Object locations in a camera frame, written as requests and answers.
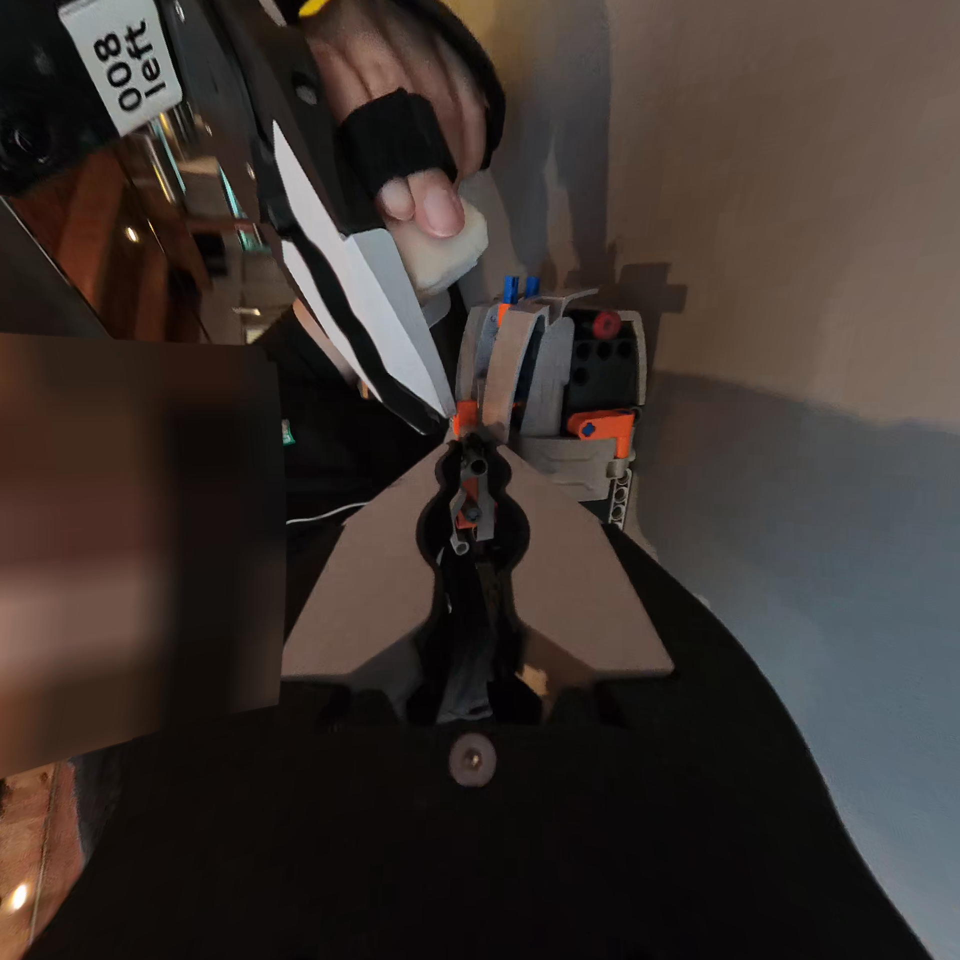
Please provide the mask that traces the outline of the grey black toy robot model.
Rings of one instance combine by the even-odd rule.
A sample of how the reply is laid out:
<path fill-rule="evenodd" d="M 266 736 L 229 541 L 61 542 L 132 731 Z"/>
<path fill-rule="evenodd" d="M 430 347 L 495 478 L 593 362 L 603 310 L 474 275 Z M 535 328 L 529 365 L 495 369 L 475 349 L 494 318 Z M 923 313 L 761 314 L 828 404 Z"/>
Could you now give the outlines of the grey black toy robot model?
<path fill-rule="evenodd" d="M 646 403 L 642 315 L 594 304 L 597 289 L 546 293 L 506 275 L 498 297 L 537 314 L 505 445 L 601 521 L 623 527 Z"/>

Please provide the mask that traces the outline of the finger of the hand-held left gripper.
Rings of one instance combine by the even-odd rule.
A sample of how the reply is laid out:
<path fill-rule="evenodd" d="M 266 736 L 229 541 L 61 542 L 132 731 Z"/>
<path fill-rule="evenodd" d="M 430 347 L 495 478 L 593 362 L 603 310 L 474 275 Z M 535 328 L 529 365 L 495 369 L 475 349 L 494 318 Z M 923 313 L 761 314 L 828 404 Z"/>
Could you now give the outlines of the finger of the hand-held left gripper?
<path fill-rule="evenodd" d="M 450 419 L 455 401 L 397 245 L 384 227 L 342 234 L 279 123 L 273 158 L 293 215 L 283 265 L 347 366 L 402 419 Z"/>
<path fill-rule="evenodd" d="M 353 240 L 333 261 L 306 236 L 281 239 L 282 260 L 326 337 L 376 400 L 421 434 L 450 419 L 450 384 L 399 254 L 386 284 Z"/>

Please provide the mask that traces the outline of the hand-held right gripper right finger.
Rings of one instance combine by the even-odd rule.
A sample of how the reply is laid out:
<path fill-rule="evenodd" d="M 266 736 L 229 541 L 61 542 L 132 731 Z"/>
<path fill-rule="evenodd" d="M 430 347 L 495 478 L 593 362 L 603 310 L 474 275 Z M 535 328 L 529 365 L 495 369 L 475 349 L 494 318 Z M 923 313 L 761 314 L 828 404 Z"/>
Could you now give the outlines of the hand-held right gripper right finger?
<path fill-rule="evenodd" d="M 617 529 L 502 444 L 490 448 L 490 495 L 496 722 L 537 725 L 568 690 L 674 672 L 613 545 Z"/>

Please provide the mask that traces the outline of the person's left hand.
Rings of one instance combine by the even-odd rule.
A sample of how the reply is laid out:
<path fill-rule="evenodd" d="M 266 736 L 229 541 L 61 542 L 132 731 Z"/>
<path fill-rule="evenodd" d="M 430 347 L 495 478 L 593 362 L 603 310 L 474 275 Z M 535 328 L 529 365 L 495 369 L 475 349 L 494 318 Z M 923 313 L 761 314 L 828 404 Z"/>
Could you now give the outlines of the person's left hand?
<path fill-rule="evenodd" d="M 483 168 L 488 152 L 488 97 L 474 69 L 432 24 L 396 2 L 324 2 L 302 26 L 339 125 L 397 90 L 431 105 L 456 176 L 441 169 L 399 175 L 380 188 L 376 203 L 386 220 L 415 223 L 427 236 L 460 234 L 458 188 Z"/>

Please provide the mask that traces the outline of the grey desk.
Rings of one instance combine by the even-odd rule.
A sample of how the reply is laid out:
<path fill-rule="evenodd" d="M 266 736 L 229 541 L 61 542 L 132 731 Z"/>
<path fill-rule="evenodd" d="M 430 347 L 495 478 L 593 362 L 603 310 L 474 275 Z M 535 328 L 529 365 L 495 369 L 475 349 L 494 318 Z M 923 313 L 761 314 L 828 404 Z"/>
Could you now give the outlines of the grey desk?
<path fill-rule="evenodd" d="M 958 2 L 453 2 L 508 97 L 470 295 L 638 310 L 629 525 L 958 958 Z"/>

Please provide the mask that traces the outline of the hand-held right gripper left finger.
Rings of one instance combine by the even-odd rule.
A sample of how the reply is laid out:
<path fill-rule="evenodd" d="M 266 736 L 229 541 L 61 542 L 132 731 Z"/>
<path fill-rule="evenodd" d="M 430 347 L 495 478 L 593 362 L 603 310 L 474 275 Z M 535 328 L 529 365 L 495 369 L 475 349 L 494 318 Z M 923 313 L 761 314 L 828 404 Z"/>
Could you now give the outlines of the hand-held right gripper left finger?
<path fill-rule="evenodd" d="M 460 468 L 448 442 L 342 524 L 285 643 L 284 682 L 378 691 L 402 719 L 444 721 Z"/>

